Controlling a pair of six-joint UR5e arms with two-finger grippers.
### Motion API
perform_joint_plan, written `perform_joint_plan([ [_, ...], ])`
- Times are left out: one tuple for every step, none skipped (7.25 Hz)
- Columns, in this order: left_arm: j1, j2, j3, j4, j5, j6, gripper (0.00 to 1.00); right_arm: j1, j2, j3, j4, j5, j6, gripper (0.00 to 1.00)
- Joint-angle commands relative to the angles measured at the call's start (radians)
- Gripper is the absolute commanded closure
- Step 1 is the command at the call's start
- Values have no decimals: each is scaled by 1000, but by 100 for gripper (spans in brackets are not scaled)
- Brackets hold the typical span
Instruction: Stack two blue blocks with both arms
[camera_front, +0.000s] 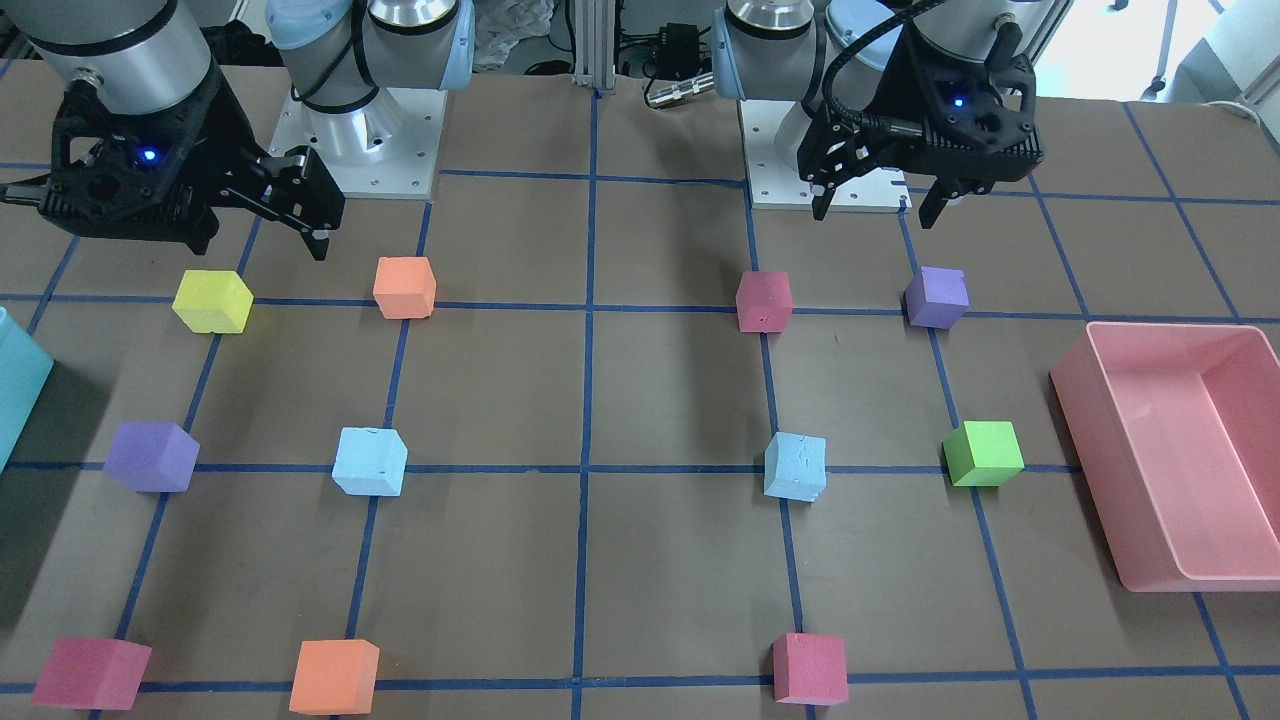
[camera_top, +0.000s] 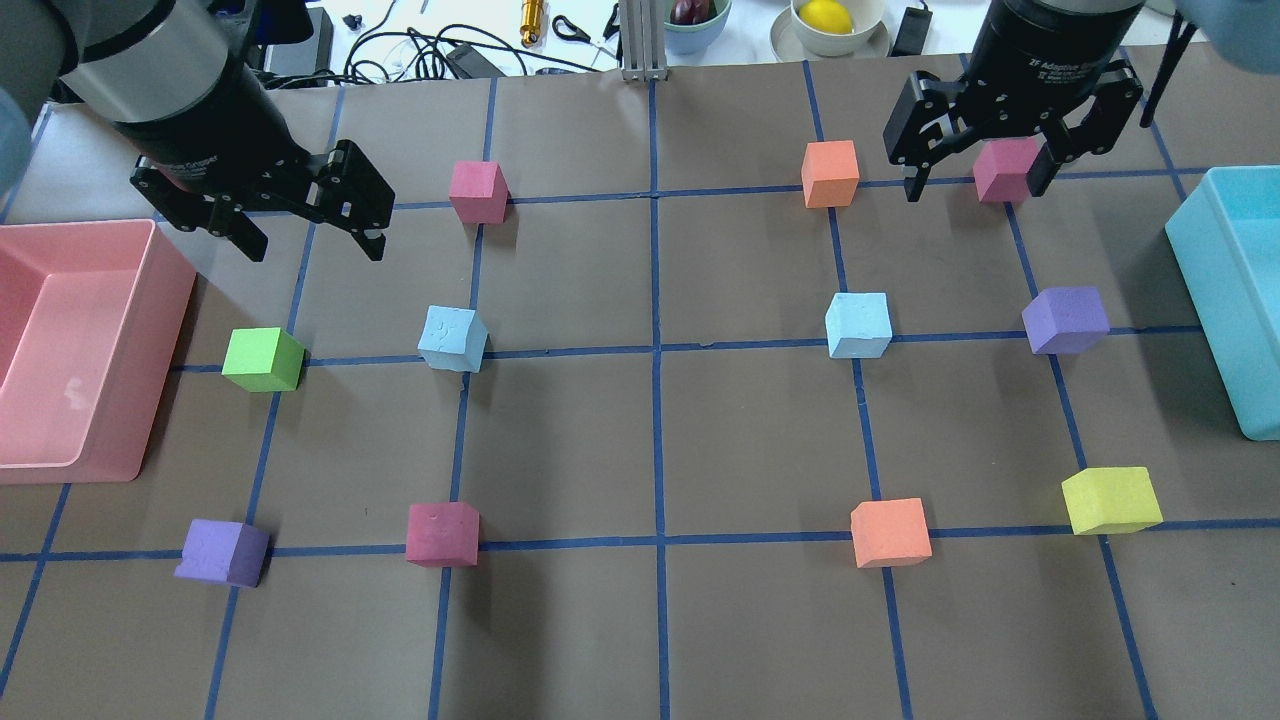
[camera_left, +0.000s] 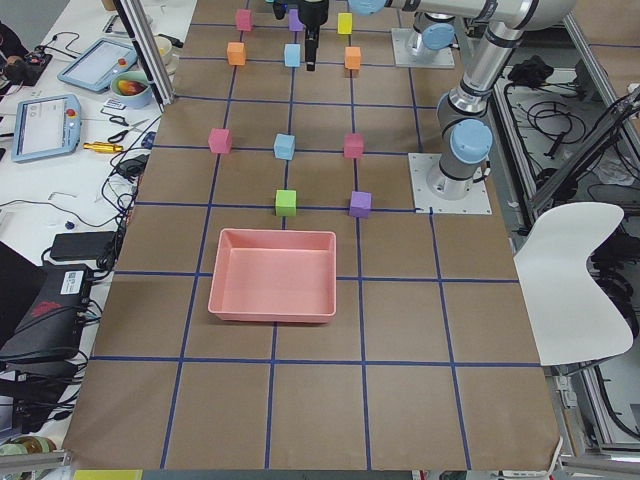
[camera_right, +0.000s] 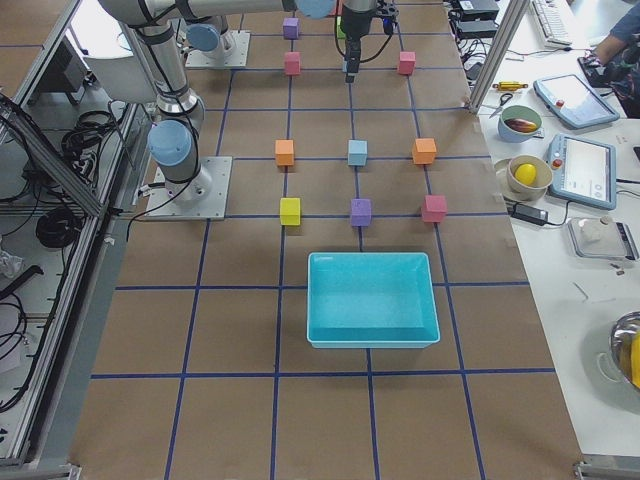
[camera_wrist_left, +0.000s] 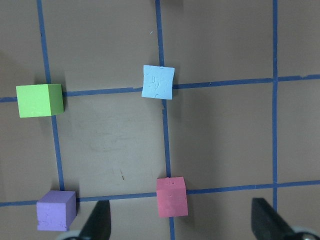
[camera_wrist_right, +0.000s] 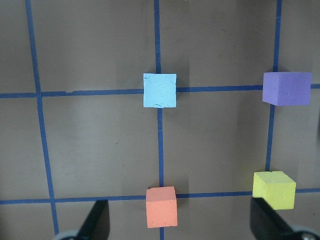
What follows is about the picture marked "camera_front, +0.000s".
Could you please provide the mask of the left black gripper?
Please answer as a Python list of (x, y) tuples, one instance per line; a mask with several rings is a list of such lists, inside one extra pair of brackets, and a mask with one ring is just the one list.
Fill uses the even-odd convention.
[(1044, 160), (1020, 26), (996, 26), (977, 61), (950, 56), (904, 26), (872, 99), (858, 108), (838, 96), (836, 79), (877, 38), (867, 32), (835, 55), (814, 87), (797, 176), (812, 187), (815, 222), (826, 219), (841, 184), (895, 168), (934, 177), (919, 206), (928, 231), (952, 200), (1020, 181)]

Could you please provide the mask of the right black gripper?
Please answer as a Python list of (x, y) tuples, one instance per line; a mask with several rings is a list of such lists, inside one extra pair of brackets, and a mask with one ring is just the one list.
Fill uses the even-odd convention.
[(239, 208), (300, 234), (326, 259), (346, 196), (316, 149), (262, 154), (219, 67), (175, 105), (111, 113), (102, 90), (73, 79), (52, 123), (50, 170), (3, 184), (3, 201), (35, 208), (81, 237), (183, 243), (202, 255), (214, 208)]

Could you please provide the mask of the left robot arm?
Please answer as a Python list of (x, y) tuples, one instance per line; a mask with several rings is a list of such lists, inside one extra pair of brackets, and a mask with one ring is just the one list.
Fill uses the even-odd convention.
[(717, 92), (790, 101), (795, 176), (826, 218), (878, 169), (929, 176), (929, 229), (954, 201), (1044, 159), (1025, 37), (1046, 1), (728, 1), (713, 23)]

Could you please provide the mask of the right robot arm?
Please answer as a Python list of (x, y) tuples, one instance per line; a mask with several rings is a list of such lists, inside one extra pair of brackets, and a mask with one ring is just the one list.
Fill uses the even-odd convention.
[(50, 169), (3, 186), (90, 238), (206, 252), (218, 208), (296, 231), (323, 260), (346, 199), (332, 172), (404, 145), (393, 88), (451, 91), (474, 68), (471, 1), (270, 1), (270, 41), (307, 124), (283, 154), (260, 145), (182, 1), (5, 1), (3, 12), (64, 79)]

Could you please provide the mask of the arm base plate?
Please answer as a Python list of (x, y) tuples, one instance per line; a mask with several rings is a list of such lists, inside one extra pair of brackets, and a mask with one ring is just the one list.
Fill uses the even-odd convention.
[[(742, 150), (753, 204), (772, 210), (812, 209), (813, 192), (797, 174), (797, 147), (809, 117), (797, 102), (739, 102)], [(897, 213), (910, 210), (908, 183), (900, 170), (874, 169), (835, 191), (829, 213)]]
[(288, 100), (269, 150), (316, 150), (348, 199), (430, 200), (448, 99), (440, 90), (383, 88), (346, 114)]

